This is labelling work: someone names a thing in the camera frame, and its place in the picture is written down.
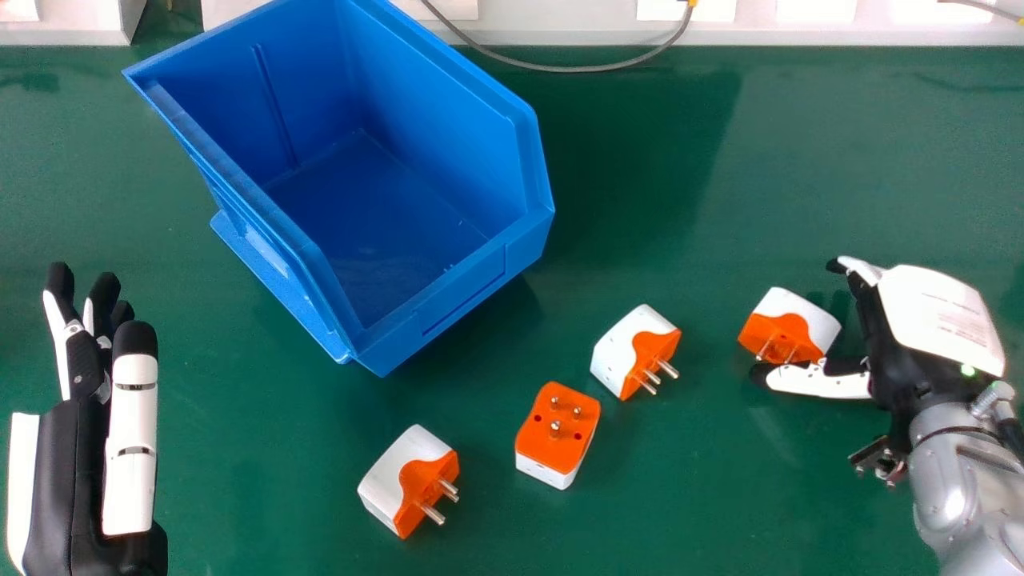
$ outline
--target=blue plastic bin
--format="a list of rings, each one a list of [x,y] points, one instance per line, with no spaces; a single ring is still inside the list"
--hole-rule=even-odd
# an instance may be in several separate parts
[[[278,0],[125,76],[339,363],[387,374],[541,256],[536,114],[387,0]]]

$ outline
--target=bin bottom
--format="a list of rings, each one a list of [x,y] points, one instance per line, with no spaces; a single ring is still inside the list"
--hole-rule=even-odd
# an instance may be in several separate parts
[[[324,252],[364,327],[487,241],[361,131],[266,192]]]

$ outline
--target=metal robot forearm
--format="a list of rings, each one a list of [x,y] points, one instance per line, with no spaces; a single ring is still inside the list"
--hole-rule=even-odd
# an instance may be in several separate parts
[[[910,424],[914,524],[941,576],[1024,576],[1024,465],[998,440],[993,420],[1012,416],[998,404],[982,418],[940,404]]]

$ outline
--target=robotic arm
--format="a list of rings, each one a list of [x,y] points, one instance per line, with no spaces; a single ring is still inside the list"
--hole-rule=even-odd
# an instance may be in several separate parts
[[[892,415],[851,465],[890,488],[909,478],[914,524],[943,576],[1024,576],[1024,433],[981,295],[916,266],[841,256],[827,270],[856,298],[867,345],[858,370]],[[759,365],[752,377],[783,370]]]
[[[26,576],[167,575],[167,534],[153,522],[157,336],[120,290],[103,274],[79,316],[71,270],[49,270],[62,402],[11,420],[7,549]]]

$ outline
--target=green table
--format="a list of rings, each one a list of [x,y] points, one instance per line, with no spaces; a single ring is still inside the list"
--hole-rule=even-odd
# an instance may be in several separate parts
[[[580,77],[486,63],[541,118],[547,253],[378,379],[335,365],[214,236],[199,173],[121,78],[193,32],[151,10],[131,49],[0,50],[0,413],[58,397],[46,264],[69,261],[80,292],[116,271],[160,334],[172,574],[935,573],[907,487],[846,464],[886,415],[754,389],[734,340],[773,285],[854,325],[822,270],[848,253],[975,284],[1024,362],[1024,51],[679,48]],[[683,329],[683,376],[623,404],[590,352],[640,302]],[[563,493],[513,464],[552,379],[604,412]],[[355,486],[416,422],[459,451],[463,498],[402,542]]]

